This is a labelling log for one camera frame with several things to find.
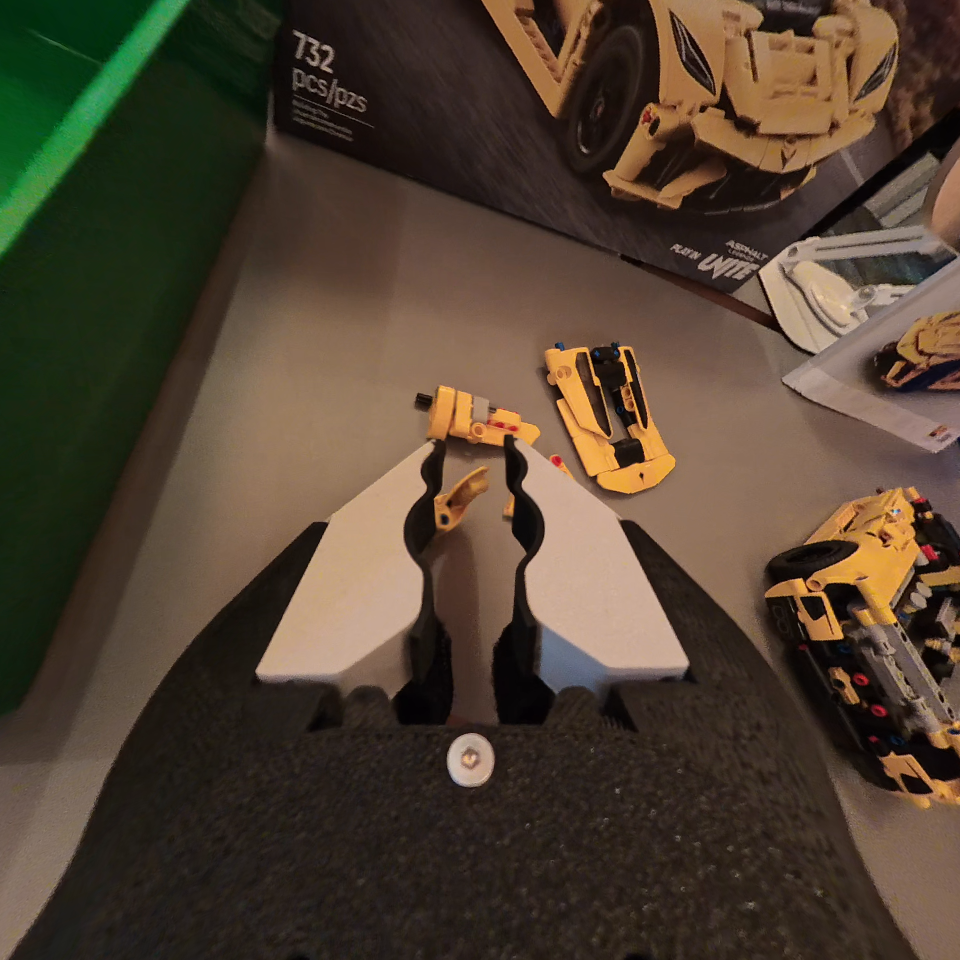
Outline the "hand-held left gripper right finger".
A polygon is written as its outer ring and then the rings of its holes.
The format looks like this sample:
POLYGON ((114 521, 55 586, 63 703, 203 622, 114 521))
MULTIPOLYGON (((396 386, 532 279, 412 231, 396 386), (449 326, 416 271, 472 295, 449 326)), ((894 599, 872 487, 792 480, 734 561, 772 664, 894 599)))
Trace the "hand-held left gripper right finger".
POLYGON ((685 678, 690 661, 630 539, 635 526, 523 440, 506 440, 505 467, 524 553, 493 649, 498 722, 543 724, 570 688, 604 703, 625 683, 685 678))

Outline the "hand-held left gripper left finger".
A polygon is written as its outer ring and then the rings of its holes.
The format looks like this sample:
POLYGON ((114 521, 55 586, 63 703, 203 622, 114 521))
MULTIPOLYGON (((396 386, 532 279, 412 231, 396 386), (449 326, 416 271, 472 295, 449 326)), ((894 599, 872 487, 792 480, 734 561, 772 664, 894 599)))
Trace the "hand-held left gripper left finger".
POLYGON ((330 515, 256 667, 260 684, 377 688, 402 723, 448 722, 451 641, 425 557, 446 451, 427 441, 330 515))

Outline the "small curved yellow brick piece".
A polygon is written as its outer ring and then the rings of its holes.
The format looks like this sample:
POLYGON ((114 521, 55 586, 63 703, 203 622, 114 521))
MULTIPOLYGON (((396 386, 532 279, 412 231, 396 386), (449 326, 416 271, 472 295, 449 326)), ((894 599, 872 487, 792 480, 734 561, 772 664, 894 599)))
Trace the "small curved yellow brick piece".
POLYGON ((434 498, 436 532, 446 534, 459 526, 474 500, 489 487, 489 467, 484 464, 462 477, 449 491, 439 493, 434 498))

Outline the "yellow toy brick car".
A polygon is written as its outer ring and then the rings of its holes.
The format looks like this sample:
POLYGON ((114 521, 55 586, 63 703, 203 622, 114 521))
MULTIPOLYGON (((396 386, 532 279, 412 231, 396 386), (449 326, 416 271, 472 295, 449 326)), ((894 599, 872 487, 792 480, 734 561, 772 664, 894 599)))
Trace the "yellow toy brick car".
POLYGON ((799 685, 868 782, 959 803, 958 533, 915 487, 847 501, 771 558, 764 599, 799 685))

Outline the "grey desk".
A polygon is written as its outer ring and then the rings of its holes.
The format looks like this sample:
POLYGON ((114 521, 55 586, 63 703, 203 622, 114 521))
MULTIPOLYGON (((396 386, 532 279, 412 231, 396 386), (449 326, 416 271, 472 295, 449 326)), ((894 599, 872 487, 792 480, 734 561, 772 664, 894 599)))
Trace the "grey desk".
POLYGON ((764 565, 841 502, 916 486, 929 454, 782 384, 802 357, 746 306, 279 134, 78 572, 2 719, 2 958, 61 879, 150 696, 300 534, 425 439, 442 383, 518 411, 584 478, 540 370, 555 341, 638 351, 676 469, 620 512, 782 669, 764 565))

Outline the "yellow brick car hood assembly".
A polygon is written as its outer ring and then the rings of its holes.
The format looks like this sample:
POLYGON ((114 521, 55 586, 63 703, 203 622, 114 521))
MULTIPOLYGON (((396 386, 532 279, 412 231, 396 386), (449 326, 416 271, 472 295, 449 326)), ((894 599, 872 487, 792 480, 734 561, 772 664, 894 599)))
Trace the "yellow brick car hood assembly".
POLYGON ((642 386, 636 352, 612 342, 544 354, 558 413, 582 467, 603 489, 636 495, 658 486, 676 467, 642 386))

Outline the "long yellow grey brick assembly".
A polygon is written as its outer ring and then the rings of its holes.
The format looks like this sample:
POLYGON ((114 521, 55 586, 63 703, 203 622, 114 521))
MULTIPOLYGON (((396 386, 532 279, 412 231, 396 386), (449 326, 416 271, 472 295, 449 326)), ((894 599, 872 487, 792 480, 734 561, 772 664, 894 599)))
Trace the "long yellow grey brick assembly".
POLYGON ((448 386, 438 386, 433 394, 418 392, 414 406, 428 414, 428 440, 458 438, 500 449, 508 437, 533 445, 541 436, 540 428, 525 421, 520 413, 492 405, 479 394, 448 386))

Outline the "white instruction booklet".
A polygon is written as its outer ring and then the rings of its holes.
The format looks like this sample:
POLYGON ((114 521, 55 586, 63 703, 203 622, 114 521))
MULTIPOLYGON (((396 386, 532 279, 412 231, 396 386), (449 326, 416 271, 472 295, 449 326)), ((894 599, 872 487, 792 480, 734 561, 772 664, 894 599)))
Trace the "white instruction booklet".
POLYGON ((959 262, 846 333, 783 383, 911 445, 940 452, 959 437, 959 262))

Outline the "green plastic bin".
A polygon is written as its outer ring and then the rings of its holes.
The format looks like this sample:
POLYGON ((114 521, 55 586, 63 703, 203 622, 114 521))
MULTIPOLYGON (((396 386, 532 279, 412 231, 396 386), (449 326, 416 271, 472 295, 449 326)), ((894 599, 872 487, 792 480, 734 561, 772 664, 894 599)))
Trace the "green plastic bin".
POLYGON ((273 1, 1 3, 1 707, 42 665, 261 154, 273 1))

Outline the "white stand base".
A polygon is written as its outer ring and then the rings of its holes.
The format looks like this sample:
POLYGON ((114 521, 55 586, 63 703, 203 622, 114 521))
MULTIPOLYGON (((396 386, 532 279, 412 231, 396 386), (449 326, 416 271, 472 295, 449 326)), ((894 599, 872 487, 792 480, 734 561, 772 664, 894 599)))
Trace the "white stand base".
POLYGON ((759 281, 787 338, 818 354, 957 256, 922 225, 813 236, 786 247, 759 281))

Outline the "dark toy car set box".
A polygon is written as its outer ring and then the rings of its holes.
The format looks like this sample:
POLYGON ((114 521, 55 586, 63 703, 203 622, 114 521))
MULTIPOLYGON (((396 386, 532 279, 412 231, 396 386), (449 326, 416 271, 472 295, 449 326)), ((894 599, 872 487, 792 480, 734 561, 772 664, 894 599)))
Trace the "dark toy car set box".
POLYGON ((958 108, 954 1, 283 7, 283 132, 725 291, 958 108))

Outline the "beige round panel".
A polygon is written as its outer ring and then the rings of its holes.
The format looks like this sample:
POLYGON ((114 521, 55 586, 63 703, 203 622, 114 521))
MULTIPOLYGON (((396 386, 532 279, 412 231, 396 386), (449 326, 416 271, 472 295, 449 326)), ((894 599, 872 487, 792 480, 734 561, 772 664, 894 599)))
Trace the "beige round panel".
POLYGON ((959 141, 940 163, 925 194, 922 222, 942 243, 959 250, 959 141))

